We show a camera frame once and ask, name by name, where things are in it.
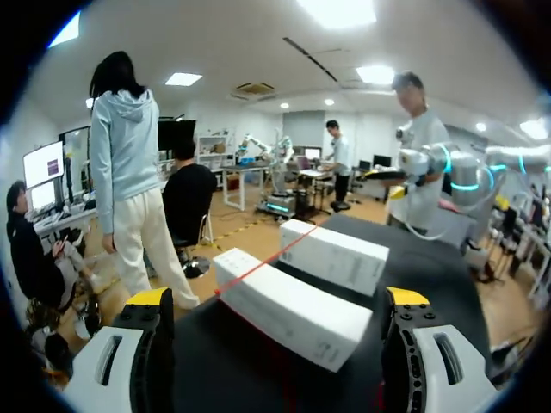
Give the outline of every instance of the white pants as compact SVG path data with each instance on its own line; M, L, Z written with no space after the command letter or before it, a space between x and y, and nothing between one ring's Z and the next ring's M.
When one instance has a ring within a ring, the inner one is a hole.
M151 290L144 264L144 248L161 281L172 288L176 303L185 309L199 305L186 280L164 217L159 188L114 204L115 266L134 295Z

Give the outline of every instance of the black table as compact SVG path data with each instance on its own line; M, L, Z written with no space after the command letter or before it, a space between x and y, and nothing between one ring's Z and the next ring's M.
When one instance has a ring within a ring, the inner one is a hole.
M322 226L390 248L373 298L272 263L312 286L374 311L356 352L338 373L331 373L273 342L212 298L176 321L176 412L376 411L386 286L423 294L438 315L489 360L479 297L458 250L343 215L334 215Z

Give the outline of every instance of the black monitor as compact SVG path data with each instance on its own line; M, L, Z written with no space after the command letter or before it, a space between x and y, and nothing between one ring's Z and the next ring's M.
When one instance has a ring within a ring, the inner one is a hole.
M391 157L383 157L382 155L373 155L373 166L393 166L393 159Z
M176 139L193 139L194 132L194 120L161 120L158 123L158 149L170 151L174 149Z
M361 170L371 170L371 162L370 161L360 161L360 164L358 165Z

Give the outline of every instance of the woman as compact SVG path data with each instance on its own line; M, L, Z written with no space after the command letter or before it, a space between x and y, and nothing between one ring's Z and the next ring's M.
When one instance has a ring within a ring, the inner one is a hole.
M33 224L25 219L28 203L23 181L9 188L6 207L11 258L21 290L28 299L37 299L64 313L75 296L78 272L82 272L92 285L96 283L96 276L85 266L71 243L58 241L52 251L44 253Z
M176 302L199 304L172 245L159 188L158 106L153 93L138 84L125 52L107 56L90 83L92 108L90 166L103 232L102 246L134 295L151 289L143 250Z

